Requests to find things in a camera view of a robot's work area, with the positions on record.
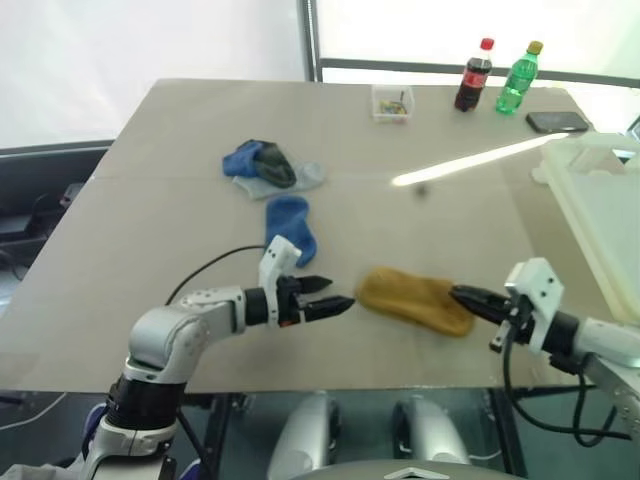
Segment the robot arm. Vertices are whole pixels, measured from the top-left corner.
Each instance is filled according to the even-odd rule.
[[[331,281],[289,276],[300,253],[277,236],[260,262],[258,288],[197,291],[150,310],[136,322],[129,356],[109,392],[107,413],[97,426],[80,479],[104,475],[106,468],[99,470],[111,458],[164,459],[187,382],[212,343],[240,335],[247,326],[289,326],[339,315],[351,307],[353,299],[341,296],[304,301],[304,294]]]
[[[509,297],[464,285],[451,296],[476,315],[500,325],[490,348],[501,352],[517,329],[515,342],[550,354],[552,366],[584,374],[609,394],[633,441],[640,445],[640,329],[558,311],[564,286],[543,258],[519,263],[505,288]]]

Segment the green plastic bottle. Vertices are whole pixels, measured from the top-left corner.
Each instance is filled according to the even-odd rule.
[[[538,74],[538,55],[541,50],[541,42],[531,42],[526,55],[513,64],[507,83],[496,102],[497,112],[511,114],[518,109],[522,97]]]

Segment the bottle label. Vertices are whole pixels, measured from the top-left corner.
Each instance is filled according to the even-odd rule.
[[[484,87],[488,76],[489,75],[486,73],[470,72],[465,68],[464,73],[462,74],[462,83],[468,87],[482,88]]]

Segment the white plastic bin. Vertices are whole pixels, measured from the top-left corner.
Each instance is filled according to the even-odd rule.
[[[613,150],[635,154],[625,165]],[[587,133],[542,147],[558,200],[613,317],[640,325],[640,143]]]
[[[413,90],[403,85],[372,85],[371,109],[376,122],[405,123],[415,110]]]

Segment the smartphone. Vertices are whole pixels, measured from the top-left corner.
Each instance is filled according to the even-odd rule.
[[[585,132],[589,124],[576,112],[534,112],[527,123],[538,133]]]

